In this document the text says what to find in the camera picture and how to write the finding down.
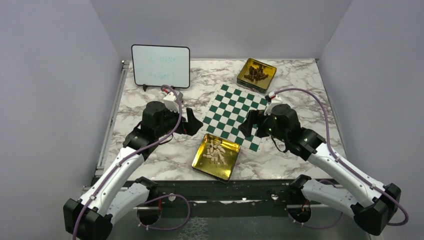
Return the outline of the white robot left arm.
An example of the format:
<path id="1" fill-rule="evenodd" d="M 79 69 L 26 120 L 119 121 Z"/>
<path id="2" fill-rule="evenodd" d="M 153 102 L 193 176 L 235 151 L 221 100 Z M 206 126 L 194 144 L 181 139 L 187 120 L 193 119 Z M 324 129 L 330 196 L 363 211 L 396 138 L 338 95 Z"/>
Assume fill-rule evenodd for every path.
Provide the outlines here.
<path id="1" fill-rule="evenodd" d="M 149 229 L 160 219 L 162 196 L 158 184 L 144 176 L 122 191 L 128 178 L 157 148 L 173 134 L 195 135 L 203 126 L 191 108 L 182 116 L 178 103 L 151 101 L 142 112 L 141 121 L 125 137 L 122 148 L 109 168 L 79 199 L 69 199 L 63 206 L 65 230 L 74 240 L 106 240 L 123 216 L 137 206 L 141 225 Z"/>

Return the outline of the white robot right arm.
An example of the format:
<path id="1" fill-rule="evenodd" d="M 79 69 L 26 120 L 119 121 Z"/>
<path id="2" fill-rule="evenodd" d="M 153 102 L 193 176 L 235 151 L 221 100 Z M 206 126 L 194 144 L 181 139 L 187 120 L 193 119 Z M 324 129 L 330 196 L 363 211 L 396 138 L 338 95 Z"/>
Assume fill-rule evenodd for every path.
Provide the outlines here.
<path id="1" fill-rule="evenodd" d="M 270 114 L 250 110 L 238 126 L 245 137 L 272 137 L 283 141 L 285 151 L 310 162 L 329 174 L 343 190 L 327 186 L 306 175 L 300 175 L 288 190 L 289 199 L 300 204 L 312 200 L 332 207 L 353 218 L 365 232 L 379 236 L 398 210 L 402 194 L 394 183 L 382 182 L 366 175 L 328 145 L 328 141 L 312 129 L 302 127 L 298 115 L 287 104 L 278 104 Z"/>

